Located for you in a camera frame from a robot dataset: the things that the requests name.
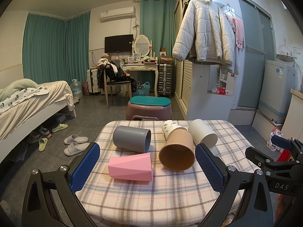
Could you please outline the plain white cup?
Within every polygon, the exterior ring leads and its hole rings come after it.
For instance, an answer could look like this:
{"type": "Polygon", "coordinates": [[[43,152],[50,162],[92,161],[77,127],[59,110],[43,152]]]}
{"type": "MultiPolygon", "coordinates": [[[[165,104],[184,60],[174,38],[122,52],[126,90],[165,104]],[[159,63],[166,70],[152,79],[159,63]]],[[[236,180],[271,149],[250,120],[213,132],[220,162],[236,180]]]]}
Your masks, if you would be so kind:
{"type": "Polygon", "coordinates": [[[217,134],[201,119],[196,119],[188,126],[188,131],[193,137],[195,145],[205,144],[209,149],[218,141],[217,134]]]}

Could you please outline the purple stool with teal cushion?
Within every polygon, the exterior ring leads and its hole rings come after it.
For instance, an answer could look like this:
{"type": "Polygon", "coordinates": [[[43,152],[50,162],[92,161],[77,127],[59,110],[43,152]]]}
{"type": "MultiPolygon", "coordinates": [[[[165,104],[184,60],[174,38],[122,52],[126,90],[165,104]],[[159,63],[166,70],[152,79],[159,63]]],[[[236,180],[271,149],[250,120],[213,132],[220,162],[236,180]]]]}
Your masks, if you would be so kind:
{"type": "Polygon", "coordinates": [[[172,119],[170,99],[166,97],[134,96],[126,110],[126,120],[169,120],[172,119]]]}

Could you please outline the white slipper near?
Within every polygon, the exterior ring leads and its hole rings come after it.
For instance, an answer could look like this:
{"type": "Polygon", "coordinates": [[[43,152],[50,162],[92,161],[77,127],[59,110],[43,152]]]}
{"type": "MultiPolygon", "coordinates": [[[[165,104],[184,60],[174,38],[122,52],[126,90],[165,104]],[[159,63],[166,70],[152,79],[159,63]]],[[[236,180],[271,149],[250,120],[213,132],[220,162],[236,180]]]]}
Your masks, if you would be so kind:
{"type": "Polygon", "coordinates": [[[82,153],[87,149],[87,147],[90,145],[90,143],[86,142],[83,144],[77,144],[75,142],[72,142],[68,147],[64,150],[64,154],[66,156],[74,156],[77,154],[82,153]]]}

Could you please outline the white washing machine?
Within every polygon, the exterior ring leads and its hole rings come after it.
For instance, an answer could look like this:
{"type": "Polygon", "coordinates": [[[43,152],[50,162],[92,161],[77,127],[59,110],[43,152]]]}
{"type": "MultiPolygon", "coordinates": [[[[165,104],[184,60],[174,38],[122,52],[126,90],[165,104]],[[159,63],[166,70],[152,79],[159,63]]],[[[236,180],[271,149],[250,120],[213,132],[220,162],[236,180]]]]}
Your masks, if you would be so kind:
{"type": "Polygon", "coordinates": [[[296,70],[293,66],[267,60],[258,111],[275,124],[284,123],[295,82],[296,70]]]}

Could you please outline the oval vanity mirror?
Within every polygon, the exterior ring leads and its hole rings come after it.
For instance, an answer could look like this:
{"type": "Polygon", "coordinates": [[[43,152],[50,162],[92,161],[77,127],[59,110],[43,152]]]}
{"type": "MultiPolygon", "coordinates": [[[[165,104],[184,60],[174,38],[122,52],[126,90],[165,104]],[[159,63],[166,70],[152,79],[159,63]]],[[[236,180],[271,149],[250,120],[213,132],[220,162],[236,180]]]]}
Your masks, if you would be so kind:
{"type": "Polygon", "coordinates": [[[152,50],[152,42],[145,35],[139,35],[133,43],[133,52],[140,53],[141,57],[148,56],[152,50]]]}

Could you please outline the white slipper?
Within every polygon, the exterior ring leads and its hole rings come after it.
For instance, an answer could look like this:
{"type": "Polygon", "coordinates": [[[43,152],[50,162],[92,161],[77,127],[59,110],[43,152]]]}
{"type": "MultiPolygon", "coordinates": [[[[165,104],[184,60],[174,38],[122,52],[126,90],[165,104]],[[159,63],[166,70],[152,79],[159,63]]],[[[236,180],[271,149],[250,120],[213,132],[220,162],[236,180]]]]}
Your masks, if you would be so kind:
{"type": "Polygon", "coordinates": [[[82,153],[87,149],[87,147],[90,145],[90,143],[86,142],[83,144],[77,144],[75,142],[72,142],[68,147],[64,150],[64,154],[66,156],[74,156],[77,154],[82,153]]]}
{"type": "Polygon", "coordinates": [[[64,144],[65,145],[70,145],[73,142],[76,144],[84,144],[86,142],[88,142],[89,138],[86,136],[78,136],[76,134],[72,134],[69,137],[64,139],[64,144]]]}

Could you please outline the brown paper cup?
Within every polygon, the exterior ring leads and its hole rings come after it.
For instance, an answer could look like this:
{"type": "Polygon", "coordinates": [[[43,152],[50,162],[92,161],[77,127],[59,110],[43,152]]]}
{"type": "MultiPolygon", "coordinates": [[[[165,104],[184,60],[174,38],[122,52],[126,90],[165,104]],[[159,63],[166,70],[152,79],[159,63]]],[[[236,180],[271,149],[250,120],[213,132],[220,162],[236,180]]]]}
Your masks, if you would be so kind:
{"type": "Polygon", "coordinates": [[[195,154],[190,132],[184,129],[172,131],[159,152],[159,161],[168,170],[176,172],[192,167],[195,162],[195,154]]]}

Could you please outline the red bag on floor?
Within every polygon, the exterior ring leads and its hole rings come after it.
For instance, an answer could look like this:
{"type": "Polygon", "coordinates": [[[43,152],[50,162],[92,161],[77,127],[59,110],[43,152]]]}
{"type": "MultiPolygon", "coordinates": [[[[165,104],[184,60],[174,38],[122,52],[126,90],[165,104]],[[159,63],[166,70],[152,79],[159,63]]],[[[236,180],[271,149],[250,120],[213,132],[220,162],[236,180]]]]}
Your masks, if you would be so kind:
{"type": "Polygon", "coordinates": [[[277,162],[286,162],[286,161],[293,161],[293,157],[289,150],[283,150],[277,162]]]}

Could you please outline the white leaf-patterned paper cup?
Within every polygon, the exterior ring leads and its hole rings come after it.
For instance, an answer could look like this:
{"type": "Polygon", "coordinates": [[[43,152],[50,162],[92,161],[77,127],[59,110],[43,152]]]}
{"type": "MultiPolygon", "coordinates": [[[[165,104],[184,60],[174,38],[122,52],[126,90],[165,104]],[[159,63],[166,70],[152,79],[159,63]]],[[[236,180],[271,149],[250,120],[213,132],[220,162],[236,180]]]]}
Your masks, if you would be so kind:
{"type": "Polygon", "coordinates": [[[176,121],[173,120],[166,120],[163,122],[162,131],[166,140],[168,140],[170,134],[175,130],[186,130],[186,128],[179,125],[176,121]]]}

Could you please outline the white puffer jacket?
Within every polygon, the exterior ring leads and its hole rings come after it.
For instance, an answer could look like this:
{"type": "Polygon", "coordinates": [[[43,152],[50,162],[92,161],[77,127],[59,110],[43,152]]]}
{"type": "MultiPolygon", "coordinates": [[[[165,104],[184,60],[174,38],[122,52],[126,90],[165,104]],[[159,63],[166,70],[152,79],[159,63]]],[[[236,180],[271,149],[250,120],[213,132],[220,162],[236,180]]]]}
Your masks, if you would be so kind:
{"type": "Polygon", "coordinates": [[[172,56],[195,64],[221,64],[239,74],[235,34],[221,8],[212,0],[190,0],[183,16],[172,56]]]}

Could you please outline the black television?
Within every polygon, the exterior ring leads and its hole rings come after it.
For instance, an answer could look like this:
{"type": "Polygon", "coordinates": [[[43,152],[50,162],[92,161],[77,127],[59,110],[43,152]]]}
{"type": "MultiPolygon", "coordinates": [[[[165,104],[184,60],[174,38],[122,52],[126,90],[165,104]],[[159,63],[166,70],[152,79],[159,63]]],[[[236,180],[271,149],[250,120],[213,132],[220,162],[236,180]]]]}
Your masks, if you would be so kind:
{"type": "Polygon", "coordinates": [[[119,53],[131,52],[133,49],[134,36],[132,34],[105,37],[104,52],[119,53]]]}

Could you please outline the water jug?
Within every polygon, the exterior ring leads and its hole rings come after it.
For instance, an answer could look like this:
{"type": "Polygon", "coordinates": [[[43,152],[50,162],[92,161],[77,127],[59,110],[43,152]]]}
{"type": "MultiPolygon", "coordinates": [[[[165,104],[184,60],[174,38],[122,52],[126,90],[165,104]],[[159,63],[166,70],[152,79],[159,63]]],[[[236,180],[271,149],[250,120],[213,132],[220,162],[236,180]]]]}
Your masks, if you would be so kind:
{"type": "Polygon", "coordinates": [[[80,81],[73,79],[70,87],[74,97],[81,98],[83,96],[82,83],[80,81]]]}

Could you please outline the pink hanging garment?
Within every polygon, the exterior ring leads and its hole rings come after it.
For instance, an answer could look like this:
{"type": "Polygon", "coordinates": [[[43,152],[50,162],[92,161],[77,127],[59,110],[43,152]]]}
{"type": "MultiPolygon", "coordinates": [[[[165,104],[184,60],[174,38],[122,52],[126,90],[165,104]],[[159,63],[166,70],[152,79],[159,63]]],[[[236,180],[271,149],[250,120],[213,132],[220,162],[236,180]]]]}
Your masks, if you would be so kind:
{"type": "Polygon", "coordinates": [[[233,17],[229,14],[225,14],[227,21],[229,22],[232,30],[235,34],[235,44],[239,49],[244,48],[244,26],[243,21],[233,17]]]}

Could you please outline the plaid tablecloth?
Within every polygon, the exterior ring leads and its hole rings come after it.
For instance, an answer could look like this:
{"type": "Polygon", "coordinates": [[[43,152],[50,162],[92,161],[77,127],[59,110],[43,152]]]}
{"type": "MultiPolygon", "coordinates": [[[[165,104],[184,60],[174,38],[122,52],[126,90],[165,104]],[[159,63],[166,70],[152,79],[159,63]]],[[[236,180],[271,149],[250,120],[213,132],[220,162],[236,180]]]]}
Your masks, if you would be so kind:
{"type": "Polygon", "coordinates": [[[158,154],[165,143],[161,121],[112,121],[99,136],[100,157],[83,189],[76,193],[99,226],[189,226],[202,221],[218,198],[198,163],[184,171],[163,167],[158,154]],[[118,126],[151,131],[151,182],[117,180],[108,173],[112,157],[128,156],[112,140],[118,126]]]}

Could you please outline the green curtain left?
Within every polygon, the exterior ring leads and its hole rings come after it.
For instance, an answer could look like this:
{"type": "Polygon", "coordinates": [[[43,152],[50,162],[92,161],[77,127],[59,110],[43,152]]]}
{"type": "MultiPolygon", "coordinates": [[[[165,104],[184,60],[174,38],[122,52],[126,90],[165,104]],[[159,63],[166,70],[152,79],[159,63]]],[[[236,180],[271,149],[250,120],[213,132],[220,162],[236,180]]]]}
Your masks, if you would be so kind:
{"type": "Polygon", "coordinates": [[[23,75],[38,84],[86,80],[90,13],[63,20],[28,14],[23,36],[23,75]]]}

